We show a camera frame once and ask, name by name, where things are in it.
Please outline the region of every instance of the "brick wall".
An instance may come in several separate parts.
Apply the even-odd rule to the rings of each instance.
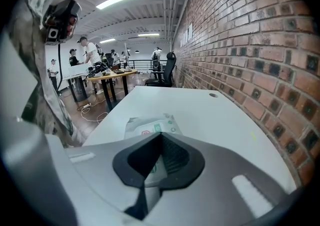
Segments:
[[[296,183],[309,182],[320,153],[320,38],[303,0],[189,0],[173,50],[176,85],[223,93],[266,133]]]

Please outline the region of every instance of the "cap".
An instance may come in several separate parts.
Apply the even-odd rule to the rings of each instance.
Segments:
[[[86,38],[85,36],[82,36],[82,37],[80,38],[80,40],[77,41],[77,43],[81,43],[83,40],[87,40],[87,38]]]

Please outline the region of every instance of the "table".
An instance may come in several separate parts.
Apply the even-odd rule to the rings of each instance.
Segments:
[[[109,110],[111,111],[113,109],[109,94],[108,94],[108,88],[107,88],[107,84],[106,84],[106,80],[109,81],[109,86],[110,86],[110,90],[112,93],[112,97],[113,97],[113,102],[117,102],[117,98],[116,98],[116,93],[115,93],[115,89],[114,86],[112,84],[112,79],[113,78],[117,78],[117,77],[122,77],[122,82],[123,82],[123,88],[124,88],[124,94],[128,95],[128,85],[127,85],[127,76],[131,75],[131,74],[135,74],[137,72],[137,69],[131,69],[130,72],[125,72],[124,69],[120,69],[121,71],[123,71],[123,74],[116,74],[115,72],[111,71],[110,75],[107,76],[101,76],[101,77],[89,77],[87,78],[88,81],[101,81],[102,84],[102,88],[103,88],[103,93],[105,96],[105,100],[106,103],[109,107]]]
[[[71,84],[71,79],[73,78],[79,78],[79,77],[82,77],[82,76],[86,76],[86,74],[78,74],[78,75],[74,75],[74,76],[69,76],[69,77],[65,77],[63,78],[62,80],[67,80],[68,83],[69,83],[69,87],[70,87],[70,90],[71,90],[71,93],[72,93],[72,96],[73,96],[73,99],[75,102],[79,102],[79,101],[82,101],[82,100],[77,100],[77,97],[75,95],[75,92],[74,92],[74,89],[73,89],[73,86]],[[83,100],[87,99],[88,96],[86,94],[86,90],[85,90],[85,87],[84,87],[84,83],[82,81],[82,78],[79,80],[80,82],[80,87],[81,87],[81,90],[82,90],[82,94],[83,94]]]
[[[174,116],[183,135],[228,148],[271,176],[287,193],[296,189],[289,169],[267,136],[218,91],[136,86],[83,145],[123,140],[130,117],[163,113]]]

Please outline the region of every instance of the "black shirt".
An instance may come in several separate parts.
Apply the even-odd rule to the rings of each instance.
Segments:
[[[77,58],[75,56],[71,56],[69,58],[69,63],[70,63],[70,66],[72,66],[72,67],[76,66],[78,62],[79,62],[79,60],[77,60]]]

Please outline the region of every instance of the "floor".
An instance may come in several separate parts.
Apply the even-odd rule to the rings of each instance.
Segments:
[[[150,74],[134,74],[129,75],[126,77],[128,91],[130,92],[133,90],[133,88],[137,85],[145,85],[145,80],[149,79],[151,77]],[[109,96],[112,101],[112,95],[110,92],[109,85],[107,85]],[[104,93],[95,95],[88,94],[91,89],[91,86],[88,84],[87,87],[85,87],[86,93],[88,95],[88,99],[76,103],[72,97],[71,91],[69,88],[65,89],[61,93],[61,100],[63,101],[66,110],[69,112],[71,119],[74,123],[74,125],[78,128],[78,130],[82,133],[85,139],[89,136],[89,134],[98,126],[98,123],[96,122],[97,117],[98,119],[104,119],[106,116],[108,116],[106,113],[103,114],[103,112],[109,112],[109,109],[107,107],[107,103],[105,101]],[[115,85],[114,85],[114,91],[116,93],[117,102],[119,102],[121,99],[125,97],[124,93],[124,86],[122,82],[122,77],[115,78]],[[76,89],[74,89],[74,93],[76,96],[78,96]],[[90,107],[90,110],[84,114],[81,115],[81,109],[84,105],[91,103],[92,105],[96,104],[93,107]]]

